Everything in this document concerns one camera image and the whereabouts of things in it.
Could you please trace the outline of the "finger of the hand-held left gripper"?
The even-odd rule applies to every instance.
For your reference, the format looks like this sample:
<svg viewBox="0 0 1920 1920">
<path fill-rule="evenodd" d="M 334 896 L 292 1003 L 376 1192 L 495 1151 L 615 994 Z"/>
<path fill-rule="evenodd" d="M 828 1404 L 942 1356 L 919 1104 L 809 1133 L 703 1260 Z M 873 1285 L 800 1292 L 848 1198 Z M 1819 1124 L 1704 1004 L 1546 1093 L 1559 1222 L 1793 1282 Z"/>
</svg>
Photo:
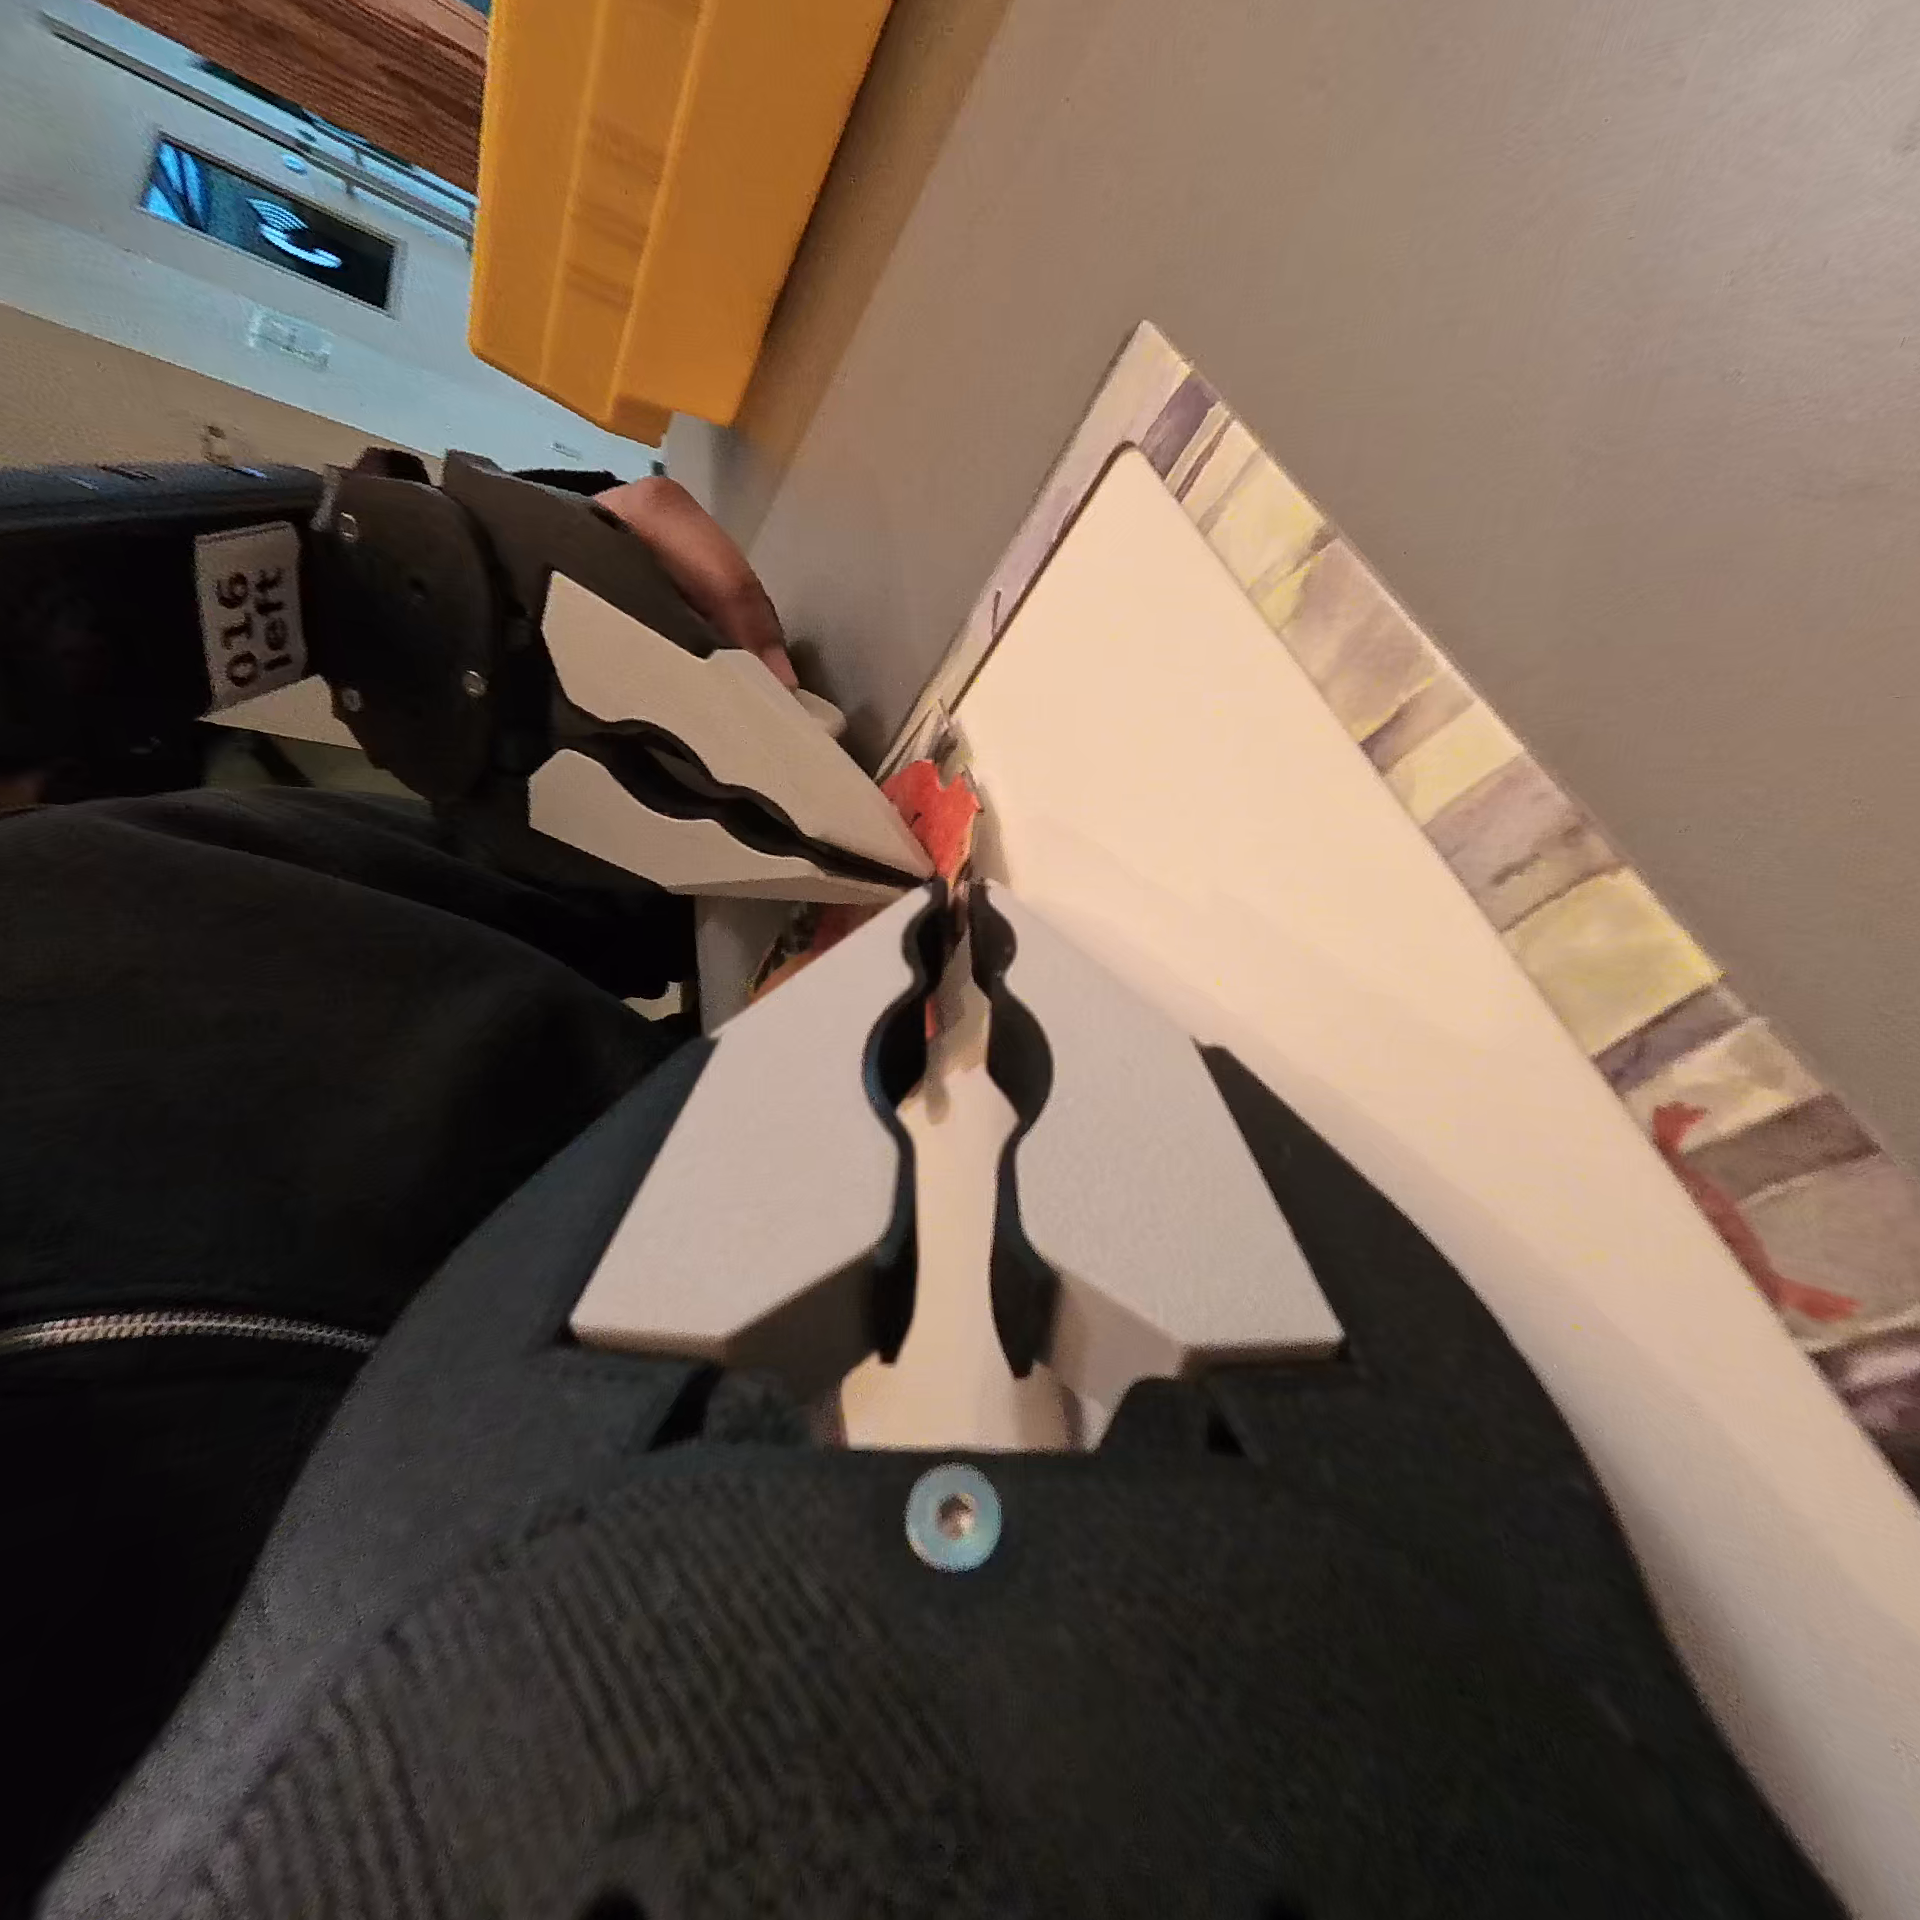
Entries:
<svg viewBox="0 0 1920 1920">
<path fill-rule="evenodd" d="M 765 851 L 714 808 L 664 813 L 564 751 L 532 777 L 528 814 L 533 833 L 689 900 L 884 906 L 927 882 L 923 849 L 857 768 L 804 780 L 801 796 L 826 805 L 828 834 Z"/>
<path fill-rule="evenodd" d="M 765 853 L 826 838 L 826 802 L 804 782 L 843 777 L 840 746 L 798 692 L 749 652 L 708 654 L 555 572 L 539 639 L 553 674 L 553 752 L 604 764 L 636 799 L 670 814 L 714 808 Z"/>
</svg>

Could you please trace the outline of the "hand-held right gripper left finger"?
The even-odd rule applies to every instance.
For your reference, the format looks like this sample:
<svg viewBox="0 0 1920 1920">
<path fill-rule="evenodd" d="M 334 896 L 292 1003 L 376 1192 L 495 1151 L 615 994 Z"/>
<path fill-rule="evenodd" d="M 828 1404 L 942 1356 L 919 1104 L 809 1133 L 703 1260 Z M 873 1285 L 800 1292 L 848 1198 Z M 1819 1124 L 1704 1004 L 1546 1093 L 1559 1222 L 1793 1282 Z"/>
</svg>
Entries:
<svg viewBox="0 0 1920 1920">
<path fill-rule="evenodd" d="M 771 1374 L 801 1403 L 900 1356 L 948 886 L 927 882 L 723 1022 L 569 1315 L 580 1346 Z"/>
</svg>

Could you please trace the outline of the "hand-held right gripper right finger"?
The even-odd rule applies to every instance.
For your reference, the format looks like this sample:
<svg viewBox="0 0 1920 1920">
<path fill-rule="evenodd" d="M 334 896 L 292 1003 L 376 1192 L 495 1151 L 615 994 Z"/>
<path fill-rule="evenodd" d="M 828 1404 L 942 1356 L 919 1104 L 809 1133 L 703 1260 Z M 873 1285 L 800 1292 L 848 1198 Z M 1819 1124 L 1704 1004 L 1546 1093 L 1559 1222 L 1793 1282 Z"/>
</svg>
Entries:
<svg viewBox="0 0 1920 1920">
<path fill-rule="evenodd" d="M 1009 886 L 968 910 L 1013 1114 L 987 1254 L 1012 1376 L 1107 1418 L 1143 1381 L 1333 1358 L 1342 1327 L 1194 1036 Z"/>
</svg>

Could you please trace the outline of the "assembled lion puzzle section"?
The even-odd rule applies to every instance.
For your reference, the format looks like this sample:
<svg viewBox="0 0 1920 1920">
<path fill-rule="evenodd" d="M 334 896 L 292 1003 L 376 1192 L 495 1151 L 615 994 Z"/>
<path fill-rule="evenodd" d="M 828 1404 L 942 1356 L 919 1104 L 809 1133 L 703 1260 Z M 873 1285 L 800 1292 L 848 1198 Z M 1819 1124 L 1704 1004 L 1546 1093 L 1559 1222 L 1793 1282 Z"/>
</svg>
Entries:
<svg viewBox="0 0 1920 1920">
<path fill-rule="evenodd" d="M 984 805 L 948 706 L 936 703 L 910 737 L 910 759 L 900 759 L 880 780 L 910 836 L 942 882 L 945 903 L 958 909 L 972 875 L 973 842 Z M 747 1003 L 780 991 L 811 962 L 882 915 L 877 904 L 818 904 L 793 915 L 765 951 L 747 985 Z"/>
</svg>

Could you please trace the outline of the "printed frame puzzle tray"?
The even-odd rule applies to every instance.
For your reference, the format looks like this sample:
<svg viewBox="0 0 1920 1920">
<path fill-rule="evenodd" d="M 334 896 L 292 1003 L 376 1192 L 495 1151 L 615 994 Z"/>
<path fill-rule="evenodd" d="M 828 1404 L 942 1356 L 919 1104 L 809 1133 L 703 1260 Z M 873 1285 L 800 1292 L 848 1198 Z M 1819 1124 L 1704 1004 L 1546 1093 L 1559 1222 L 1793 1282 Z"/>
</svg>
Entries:
<svg viewBox="0 0 1920 1920">
<path fill-rule="evenodd" d="M 880 766 L 1226 1046 L 1543 1381 L 1740 1758 L 1916 1916 L 1916 1173 L 1163 333 Z"/>
</svg>

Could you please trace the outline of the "person's left hand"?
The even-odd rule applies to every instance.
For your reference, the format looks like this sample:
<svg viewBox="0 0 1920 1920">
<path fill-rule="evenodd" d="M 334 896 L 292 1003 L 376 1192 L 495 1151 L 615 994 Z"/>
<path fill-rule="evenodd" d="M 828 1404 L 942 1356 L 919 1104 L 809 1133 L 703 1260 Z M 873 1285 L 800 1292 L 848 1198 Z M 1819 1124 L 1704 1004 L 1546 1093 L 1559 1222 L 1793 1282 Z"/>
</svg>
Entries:
<svg viewBox="0 0 1920 1920">
<path fill-rule="evenodd" d="M 682 599 L 725 647 L 752 654 L 790 692 L 800 688 L 770 593 L 743 551 L 667 477 L 636 478 L 594 497 L 657 559 Z"/>
</svg>

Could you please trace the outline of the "yellow plastic bin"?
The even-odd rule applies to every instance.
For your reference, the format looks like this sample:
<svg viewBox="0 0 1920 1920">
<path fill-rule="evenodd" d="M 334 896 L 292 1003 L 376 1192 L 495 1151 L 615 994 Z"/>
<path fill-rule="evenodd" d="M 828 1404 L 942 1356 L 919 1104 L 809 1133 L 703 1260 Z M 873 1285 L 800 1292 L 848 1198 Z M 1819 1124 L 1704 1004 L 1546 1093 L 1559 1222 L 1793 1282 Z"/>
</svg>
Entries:
<svg viewBox="0 0 1920 1920">
<path fill-rule="evenodd" d="M 472 355 L 636 445 L 731 425 L 892 9 L 491 5 Z"/>
</svg>

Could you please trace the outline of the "wooden door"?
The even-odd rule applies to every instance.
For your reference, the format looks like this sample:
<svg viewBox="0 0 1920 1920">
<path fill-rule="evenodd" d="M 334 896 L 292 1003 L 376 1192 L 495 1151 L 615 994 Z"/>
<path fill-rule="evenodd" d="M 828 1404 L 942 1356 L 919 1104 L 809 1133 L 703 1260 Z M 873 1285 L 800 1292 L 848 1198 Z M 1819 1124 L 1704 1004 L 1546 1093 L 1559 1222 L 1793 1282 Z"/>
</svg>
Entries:
<svg viewBox="0 0 1920 1920">
<path fill-rule="evenodd" d="M 110 2 L 107 10 L 455 188 L 477 188 L 487 5 Z"/>
</svg>

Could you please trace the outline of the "dark wall window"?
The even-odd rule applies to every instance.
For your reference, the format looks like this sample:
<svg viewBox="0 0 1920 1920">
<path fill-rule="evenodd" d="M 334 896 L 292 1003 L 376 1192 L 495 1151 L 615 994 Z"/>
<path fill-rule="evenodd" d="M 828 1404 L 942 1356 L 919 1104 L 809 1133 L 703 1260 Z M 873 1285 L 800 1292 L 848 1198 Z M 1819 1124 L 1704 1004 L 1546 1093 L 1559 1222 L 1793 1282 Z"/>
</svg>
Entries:
<svg viewBox="0 0 1920 1920">
<path fill-rule="evenodd" d="M 399 257 L 393 240 L 167 134 L 154 141 L 137 209 L 356 306 L 392 310 Z"/>
</svg>

